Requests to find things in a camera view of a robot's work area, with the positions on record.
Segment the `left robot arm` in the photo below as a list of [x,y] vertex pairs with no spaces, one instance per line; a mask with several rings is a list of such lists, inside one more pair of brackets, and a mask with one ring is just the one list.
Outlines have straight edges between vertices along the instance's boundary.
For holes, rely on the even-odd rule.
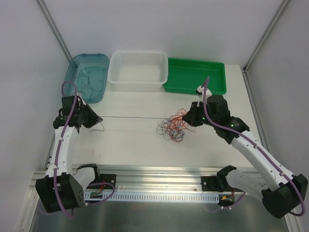
[[82,207],[86,188],[97,188],[101,184],[95,163],[79,166],[74,174],[72,156],[80,128],[89,129],[102,121],[80,96],[62,97],[62,108],[53,121],[55,143],[51,162],[44,178],[35,183],[47,213]]

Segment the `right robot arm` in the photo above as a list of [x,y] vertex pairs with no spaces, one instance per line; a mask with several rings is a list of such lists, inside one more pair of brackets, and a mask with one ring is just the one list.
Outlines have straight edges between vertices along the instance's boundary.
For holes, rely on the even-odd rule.
[[216,183],[212,185],[214,190],[242,190],[260,200],[275,218],[305,214],[308,180],[302,174],[295,175],[286,169],[257,141],[243,120],[231,116],[223,96],[192,102],[183,120],[192,127],[213,127],[216,134],[240,152],[262,177],[254,178],[228,165],[217,172]]

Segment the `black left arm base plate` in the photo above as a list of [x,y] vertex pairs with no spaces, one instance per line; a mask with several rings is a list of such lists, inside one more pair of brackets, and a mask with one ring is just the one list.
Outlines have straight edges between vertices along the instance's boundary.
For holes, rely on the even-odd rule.
[[112,190],[112,186],[107,185],[106,183],[110,183],[114,187],[116,187],[117,175],[116,174],[101,174],[99,182],[105,183],[104,185],[98,186],[99,189],[102,189],[102,190],[111,189]]

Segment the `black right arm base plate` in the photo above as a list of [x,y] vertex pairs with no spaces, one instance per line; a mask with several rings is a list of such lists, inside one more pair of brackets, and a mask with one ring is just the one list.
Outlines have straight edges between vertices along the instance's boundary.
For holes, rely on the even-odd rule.
[[202,191],[221,191],[216,176],[202,176],[200,179]]

